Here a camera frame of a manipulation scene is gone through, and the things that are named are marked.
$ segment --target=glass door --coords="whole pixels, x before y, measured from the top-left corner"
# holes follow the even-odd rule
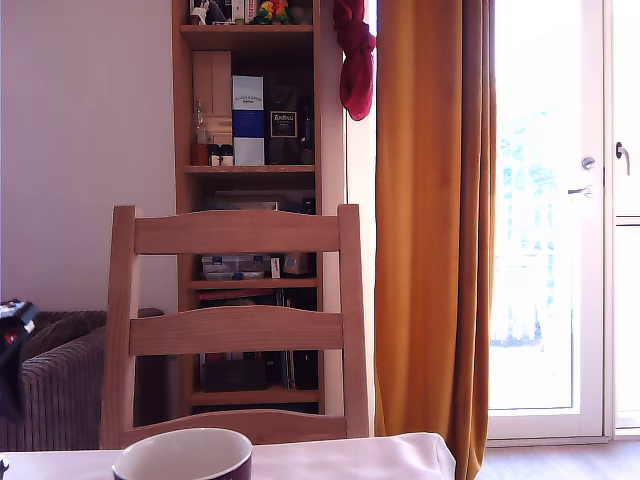
[[[613,0],[616,427],[640,427],[640,2]]]
[[[602,435],[602,5],[496,1],[489,438]]]

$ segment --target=red scarf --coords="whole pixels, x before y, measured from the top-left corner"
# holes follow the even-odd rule
[[[335,0],[333,28],[346,60],[340,76],[340,101],[354,120],[362,120],[373,102],[373,49],[376,37],[364,22],[365,0]]]

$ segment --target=chair backrest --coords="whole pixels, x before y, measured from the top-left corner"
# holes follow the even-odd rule
[[[340,254],[340,313],[225,306],[135,318],[139,255],[331,251]],[[123,448],[151,435],[192,427],[229,428],[254,443],[368,436],[361,272],[357,205],[339,206],[337,216],[208,211],[163,218],[139,218],[133,206],[115,207],[102,448]],[[133,426],[138,355],[333,349],[343,353],[344,416],[238,410]]]

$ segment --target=mug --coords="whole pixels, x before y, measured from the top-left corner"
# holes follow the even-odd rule
[[[250,480],[251,442],[220,428],[162,433],[134,443],[113,464],[115,480]]]

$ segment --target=wooden floor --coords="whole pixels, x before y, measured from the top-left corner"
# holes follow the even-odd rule
[[[640,442],[489,448],[477,480],[640,480]]]

